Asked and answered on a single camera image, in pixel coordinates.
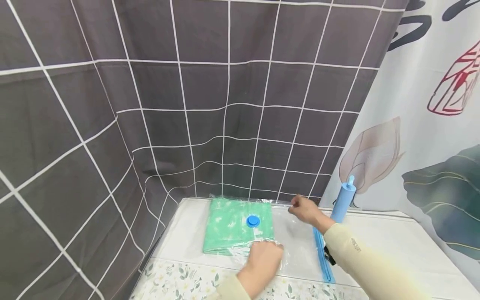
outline blue zipper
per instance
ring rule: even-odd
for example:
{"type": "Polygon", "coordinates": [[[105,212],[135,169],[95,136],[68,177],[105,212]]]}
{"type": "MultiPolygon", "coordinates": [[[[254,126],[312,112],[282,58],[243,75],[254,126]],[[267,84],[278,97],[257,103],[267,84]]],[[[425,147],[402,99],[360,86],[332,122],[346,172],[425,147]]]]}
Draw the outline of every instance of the blue zipper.
{"type": "Polygon", "coordinates": [[[330,267],[330,263],[325,258],[324,252],[324,238],[320,234],[320,232],[313,228],[313,236],[315,236],[315,243],[317,245],[317,254],[318,254],[318,261],[320,263],[320,268],[322,269],[322,275],[324,277],[324,282],[328,283],[335,283],[335,278],[332,273],[332,268],[330,267]]]}

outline wrist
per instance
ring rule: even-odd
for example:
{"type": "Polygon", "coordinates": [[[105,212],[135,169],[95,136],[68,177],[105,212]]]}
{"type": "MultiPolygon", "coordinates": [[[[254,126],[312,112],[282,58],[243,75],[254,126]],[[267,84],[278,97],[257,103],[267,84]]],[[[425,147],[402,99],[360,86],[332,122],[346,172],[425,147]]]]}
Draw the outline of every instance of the wrist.
{"type": "Polygon", "coordinates": [[[252,270],[248,265],[238,272],[237,278],[250,299],[255,299],[268,284],[262,280],[261,276],[258,276],[258,272],[252,270]]]}
{"type": "Polygon", "coordinates": [[[324,215],[320,210],[318,211],[318,215],[315,216],[315,220],[313,221],[312,226],[318,229],[318,231],[323,235],[330,229],[335,221],[329,218],[328,216],[324,215]]]}

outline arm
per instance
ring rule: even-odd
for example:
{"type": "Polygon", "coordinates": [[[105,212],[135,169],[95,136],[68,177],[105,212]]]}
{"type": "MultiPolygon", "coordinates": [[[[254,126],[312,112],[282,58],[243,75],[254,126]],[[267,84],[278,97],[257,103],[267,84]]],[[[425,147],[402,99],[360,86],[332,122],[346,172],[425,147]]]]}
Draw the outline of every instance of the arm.
{"type": "Polygon", "coordinates": [[[316,204],[296,196],[289,209],[303,222],[312,224],[323,235],[338,265],[360,285],[372,300],[430,299],[404,270],[355,238],[349,229],[325,216],[316,204]]]}
{"type": "Polygon", "coordinates": [[[282,245],[272,241],[253,242],[243,269],[221,283],[207,300],[255,299],[275,277],[282,256],[282,245]]]}

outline blue valve cap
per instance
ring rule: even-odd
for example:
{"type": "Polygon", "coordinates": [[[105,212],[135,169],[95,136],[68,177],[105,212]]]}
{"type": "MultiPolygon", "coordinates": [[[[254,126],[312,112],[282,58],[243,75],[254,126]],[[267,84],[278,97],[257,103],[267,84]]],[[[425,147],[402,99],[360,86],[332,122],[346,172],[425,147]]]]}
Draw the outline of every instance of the blue valve cap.
{"type": "Polygon", "coordinates": [[[247,218],[247,226],[250,228],[255,228],[260,225],[260,218],[254,215],[248,216],[247,218]]]}

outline hand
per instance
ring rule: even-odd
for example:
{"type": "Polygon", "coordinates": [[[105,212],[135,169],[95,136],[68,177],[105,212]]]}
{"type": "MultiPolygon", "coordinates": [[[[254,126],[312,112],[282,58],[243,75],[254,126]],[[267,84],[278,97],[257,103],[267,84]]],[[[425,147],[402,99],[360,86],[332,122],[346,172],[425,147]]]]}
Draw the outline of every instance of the hand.
{"type": "Polygon", "coordinates": [[[296,216],[300,221],[317,228],[322,234],[335,224],[335,221],[322,213],[318,206],[310,199],[296,195],[291,201],[292,206],[288,212],[296,216]]]}
{"type": "Polygon", "coordinates": [[[272,241],[255,241],[248,261],[237,274],[251,299],[256,298],[275,277],[283,256],[283,246],[272,241]]]}

